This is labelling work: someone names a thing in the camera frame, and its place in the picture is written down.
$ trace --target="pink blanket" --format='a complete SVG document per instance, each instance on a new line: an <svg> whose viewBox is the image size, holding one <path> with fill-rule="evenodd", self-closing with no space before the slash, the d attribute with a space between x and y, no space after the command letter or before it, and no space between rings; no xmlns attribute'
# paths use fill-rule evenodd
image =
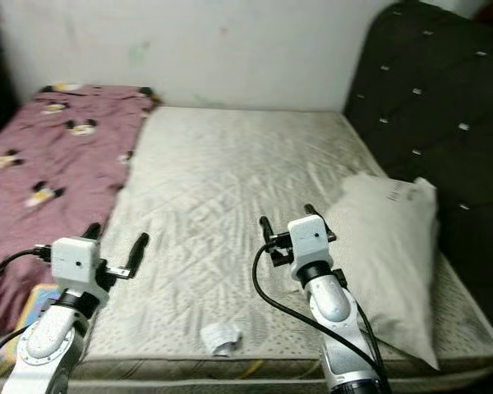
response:
<svg viewBox="0 0 493 394"><path fill-rule="evenodd" d="M106 223L154 102L148 88L55 85L16 114L0 134L0 262ZM31 256L8 266L0 335L15 327L31 288L52 281Z"/></svg>

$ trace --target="bed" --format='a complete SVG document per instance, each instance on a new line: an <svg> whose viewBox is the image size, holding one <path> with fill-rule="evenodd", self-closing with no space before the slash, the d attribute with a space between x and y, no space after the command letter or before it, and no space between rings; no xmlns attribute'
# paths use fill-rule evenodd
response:
<svg viewBox="0 0 493 394"><path fill-rule="evenodd" d="M71 392L325 392L320 335L265 305L250 269L260 215L283 229L305 203L324 211L344 177L384 175L348 121L164 107L146 122L130 166L102 256L123 265L141 231L150 244L137 277L118 283L96 317ZM264 261L260 270L275 299L306 312L286 268ZM444 256L433 308L441 371L380 343L397 390L449 390L493 372L493 328ZM217 322L242 331L230 358L210 356L200 339Z"/></svg>

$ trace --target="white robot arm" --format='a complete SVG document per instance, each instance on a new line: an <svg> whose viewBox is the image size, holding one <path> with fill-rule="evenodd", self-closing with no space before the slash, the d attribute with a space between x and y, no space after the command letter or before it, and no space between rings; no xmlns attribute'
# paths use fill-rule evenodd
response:
<svg viewBox="0 0 493 394"><path fill-rule="evenodd" d="M2 394L65 394L71 371L81 357L88 319L108 302L117 278L135 276L148 235L134 244L125 268L110 268L99 257L98 241L62 238L50 250L52 275L62 291L40 320L20 337L15 368Z"/></svg>
<svg viewBox="0 0 493 394"><path fill-rule="evenodd" d="M371 349L357 325L357 302L340 285L340 281L344 282L341 270L332 271L334 262L329 255L329 242L336 237L311 205L306 205L305 209L310 216L290 222L288 232L277 236L272 232L268 219L261 218L265 250L270 253L275 267L290 264L291 276L302 284L316 322L327 328L322 330L321 363L329 394L385 393L389 390L387 378L383 369L374 362ZM269 298L265 294L261 296L265 300ZM349 349L339 337L356 349Z"/></svg>

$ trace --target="tufted headboard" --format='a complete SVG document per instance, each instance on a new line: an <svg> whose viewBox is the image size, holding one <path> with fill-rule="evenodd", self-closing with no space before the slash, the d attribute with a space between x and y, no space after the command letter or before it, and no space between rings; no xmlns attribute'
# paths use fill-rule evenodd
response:
<svg viewBox="0 0 493 394"><path fill-rule="evenodd" d="M421 2L386 8L344 113L389 176L438 188L440 248L493 322L493 29Z"/></svg>

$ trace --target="pillow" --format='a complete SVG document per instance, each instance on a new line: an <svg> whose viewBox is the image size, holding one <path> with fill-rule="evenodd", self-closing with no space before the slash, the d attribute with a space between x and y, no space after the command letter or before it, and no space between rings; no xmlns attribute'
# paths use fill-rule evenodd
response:
<svg viewBox="0 0 493 394"><path fill-rule="evenodd" d="M438 369L432 347L431 283L436 251L436 189L360 173L325 220L338 236L334 267L363 308L375 335Z"/></svg>

